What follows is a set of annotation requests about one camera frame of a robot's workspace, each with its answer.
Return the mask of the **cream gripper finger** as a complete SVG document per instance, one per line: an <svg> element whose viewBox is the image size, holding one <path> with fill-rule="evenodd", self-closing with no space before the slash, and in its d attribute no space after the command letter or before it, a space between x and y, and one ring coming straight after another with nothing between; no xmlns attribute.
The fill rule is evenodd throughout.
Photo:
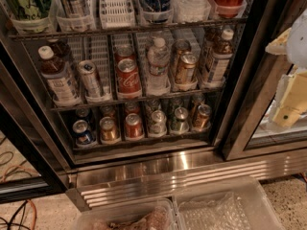
<svg viewBox="0 0 307 230"><path fill-rule="evenodd" d="M275 101L272 120L280 127L291 127L307 110L307 70L283 75L277 85Z"/></svg>
<svg viewBox="0 0 307 230"><path fill-rule="evenodd" d="M286 54L286 45L288 41L288 37L291 29L288 28L284 31L280 36L278 36L275 40L270 42L265 51L271 55L285 55Z"/></svg>

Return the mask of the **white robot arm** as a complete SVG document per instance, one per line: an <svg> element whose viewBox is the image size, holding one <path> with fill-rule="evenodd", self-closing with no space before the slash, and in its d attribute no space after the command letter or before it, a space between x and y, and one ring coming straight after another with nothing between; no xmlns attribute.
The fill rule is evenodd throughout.
<svg viewBox="0 0 307 230"><path fill-rule="evenodd" d="M292 127L307 111L307 10L278 38L269 43L266 52L284 55L297 67L290 75L283 75L278 82L275 104L269 120L279 127Z"/></svg>

